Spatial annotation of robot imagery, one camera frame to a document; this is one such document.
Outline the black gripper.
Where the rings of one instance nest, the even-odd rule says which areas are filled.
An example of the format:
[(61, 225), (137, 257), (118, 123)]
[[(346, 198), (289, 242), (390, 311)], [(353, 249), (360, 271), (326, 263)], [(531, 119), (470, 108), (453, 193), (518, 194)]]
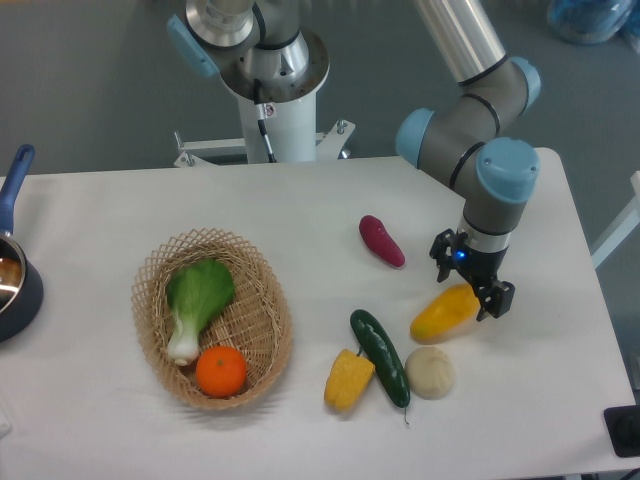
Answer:
[(515, 285), (498, 280), (498, 270), (506, 250), (482, 252), (466, 244), (467, 233), (447, 229), (439, 233), (429, 256), (436, 262), (437, 282), (444, 282), (456, 270), (472, 287), (480, 307), (478, 322), (488, 316), (499, 318), (507, 313), (515, 295)]

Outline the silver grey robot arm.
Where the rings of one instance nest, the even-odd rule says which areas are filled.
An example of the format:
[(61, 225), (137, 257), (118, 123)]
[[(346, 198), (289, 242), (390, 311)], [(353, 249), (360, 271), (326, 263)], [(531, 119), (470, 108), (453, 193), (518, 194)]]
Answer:
[[(457, 272), (471, 286), (480, 317), (500, 317), (515, 289), (498, 271), (540, 169), (536, 151), (503, 130), (536, 100), (540, 77), (507, 55), (479, 2), (415, 7), (462, 94), (443, 114), (412, 112), (395, 148), (463, 198), (458, 227), (434, 239), (430, 256), (440, 279)], [(167, 31), (193, 70), (220, 76), (235, 95), (250, 162), (319, 158), (316, 94), (329, 59), (322, 40), (302, 27), (297, 2), (189, 1)]]

